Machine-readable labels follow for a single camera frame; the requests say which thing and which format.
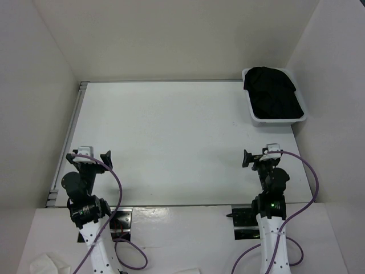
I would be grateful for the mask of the black pleated skirt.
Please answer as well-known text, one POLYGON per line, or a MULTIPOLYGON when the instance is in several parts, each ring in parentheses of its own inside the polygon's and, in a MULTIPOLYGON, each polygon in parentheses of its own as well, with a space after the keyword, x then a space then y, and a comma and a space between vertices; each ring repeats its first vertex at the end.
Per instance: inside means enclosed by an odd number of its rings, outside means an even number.
POLYGON ((244 89, 259 119, 299 119, 304 115, 295 96, 297 89, 283 71, 253 67, 245 74, 244 89))

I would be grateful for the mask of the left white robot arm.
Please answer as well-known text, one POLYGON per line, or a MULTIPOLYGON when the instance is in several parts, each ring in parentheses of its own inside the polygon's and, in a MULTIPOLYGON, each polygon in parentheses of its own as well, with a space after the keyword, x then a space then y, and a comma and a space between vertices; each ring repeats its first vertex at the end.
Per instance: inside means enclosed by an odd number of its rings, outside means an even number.
POLYGON ((101 154, 100 158, 94 158, 91 146, 81 146, 67 154, 67 161, 77 171, 65 174, 61 185, 68 195, 70 218, 88 249, 80 265, 89 258, 93 273, 122 273, 123 267, 117 260, 110 231, 114 213, 104 199, 92 194, 97 174, 113 169, 110 151, 101 154))

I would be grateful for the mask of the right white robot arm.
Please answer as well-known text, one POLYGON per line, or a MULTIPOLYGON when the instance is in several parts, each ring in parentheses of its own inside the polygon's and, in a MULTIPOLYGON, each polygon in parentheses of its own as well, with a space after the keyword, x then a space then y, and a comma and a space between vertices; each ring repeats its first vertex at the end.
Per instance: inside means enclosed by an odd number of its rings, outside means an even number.
POLYGON ((279 144, 268 144, 259 155, 244 151, 243 168, 253 164, 262 192, 252 201, 250 219, 258 224, 261 251, 261 273, 290 273, 286 235, 282 224, 286 220, 284 191, 290 180, 278 167, 281 159, 279 144))

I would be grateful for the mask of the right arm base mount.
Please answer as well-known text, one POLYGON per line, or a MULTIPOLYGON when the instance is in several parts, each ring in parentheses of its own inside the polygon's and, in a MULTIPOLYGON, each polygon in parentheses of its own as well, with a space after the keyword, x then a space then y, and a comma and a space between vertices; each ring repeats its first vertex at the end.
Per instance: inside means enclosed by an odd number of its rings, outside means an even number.
POLYGON ((259 227, 250 207, 232 207, 227 214, 232 219, 235 240, 259 239, 259 227))

